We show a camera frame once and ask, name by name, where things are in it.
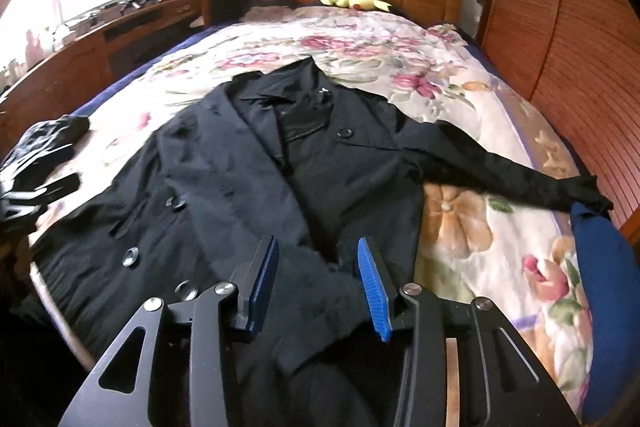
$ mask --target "blue cloth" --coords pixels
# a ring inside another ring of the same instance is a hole
[[[640,267],[611,222],[574,203],[571,224],[593,318],[593,364],[582,420],[609,412],[640,375]]]
[[[97,94],[92,100],[85,103],[82,107],[73,111],[72,114],[77,116],[91,116],[103,103],[109,100],[117,92],[120,92],[125,87],[129,86],[129,84],[132,83],[136,78],[145,74],[147,70],[151,68],[151,66],[160,62],[160,60],[163,57],[166,57],[167,55],[170,55],[177,51],[184,50],[190,46],[193,46],[194,44],[197,44],[198,42],[200,42],[202,39],[209,37],[210,35],[213,35],[217,31],[220,31],[222,28],[226,28],[227,26],[231,26],[232,24],[235,24],[235,23],[236,21],[226,22],[223,24],[212,26],[211,28],[207,28],[206,30],[200,33],[192,35],[191,37],[181,42],[177,46],[174,46],[173,48],[171,48],[166,53],[160,55],[159,57],[154,58],[153,60],[150,60],[143,66],[140,66],[137,70],[131,71],[131,73],[127,74],[126,76],[123,76],[120,80],[118,80],[117,82],[114,82],[113,84],[111,84],[111,86],[107,87],[107,89]]]

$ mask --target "coat sleeve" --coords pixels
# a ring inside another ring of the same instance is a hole
[[[569,212],[574,201],[602,213],[613,208],[600,194],[595,176],[556,180],[507,158],[487,152],[449,122],[418,123],[389,103],[379,107],[385,126],[423,181],[468,187],[518,203]]]

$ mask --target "floral bedspread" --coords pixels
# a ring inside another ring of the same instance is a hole
[[[238,73],[268,73],[309,55],[335,82],[385,96],[417,121],[448,120],[522,165],[556,178],[577,174],[540,113],[482,67],[453,26],[425,30],[391,14],[329,7],[254,9],[244,23],[164,58],[96,111],[78,155],[54,174],[80,172],[81,189],[51,206],[32,240],[108,187],[182,108]],[[493,299],[579,414],[593,346],[568,216],[462,188],[425,183],[424,193],[416,282],[449,299]],[[37,267],[32,275],[46,293]],[[452,373],[452,405],[456,380]]]

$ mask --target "wooden wardrobe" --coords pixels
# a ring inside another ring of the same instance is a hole
[[[640,21],[628,0],[490,0],[482,47],[567,137],[640,241]]]

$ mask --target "wooden desk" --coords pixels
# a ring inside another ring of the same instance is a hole
[[[0,97],[0,158],[22,133],[89,102],[190,35],[202,0],[171,0],[109,22],[47,57]],[[166,38],[158,39],[160,32]]]

